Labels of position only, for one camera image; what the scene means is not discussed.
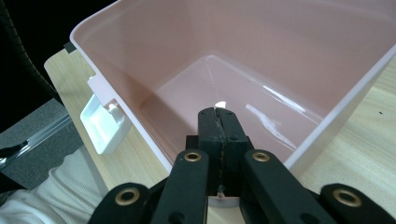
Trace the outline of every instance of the pink container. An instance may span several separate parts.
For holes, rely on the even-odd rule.
[[[297,175],[396,54],[396,2],[124,0],[70,39],[102,106],[117,102],[168,170],[198,112],[225,102]]]

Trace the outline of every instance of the small white object in bin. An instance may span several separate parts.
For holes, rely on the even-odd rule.
[[[80,119],[98,154],[114,151],[132,126],[117,105],[110,104],[106,110],[95,95],[82,110]]]

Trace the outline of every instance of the person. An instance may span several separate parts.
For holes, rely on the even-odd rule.
[[[5,193],[0,223],[88,223],[108,193],[87,148],[80,147],[49,170],[35,189]]]

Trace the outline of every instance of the gray carpet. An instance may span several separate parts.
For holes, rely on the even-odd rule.
[[[66,114],[63,105],[53,99],[49,100],[26,118],[0,133],[0,148],[20,144]],[[76,127],[70,122],[1,172],[24,187],[33,189],[48,177],[51,168],[59,166],[66,155],[82,145]]]

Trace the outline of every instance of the wooden table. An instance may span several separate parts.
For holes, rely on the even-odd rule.
[[[167,173],[133,127],[110,155],[99,156],[79,115],[92,96],[87,85],[94,75],[75,50],[50,57],[45,68],[61,95],[79,135],[109,189],[125,182],[151,187]],[[298,176],[308,189],[319,192],[330,183],[359,189],[396,217],[396,60],[370,89],[341,132],[312,165]],[[208,223],[243,223],[239,208],[209,207]]]

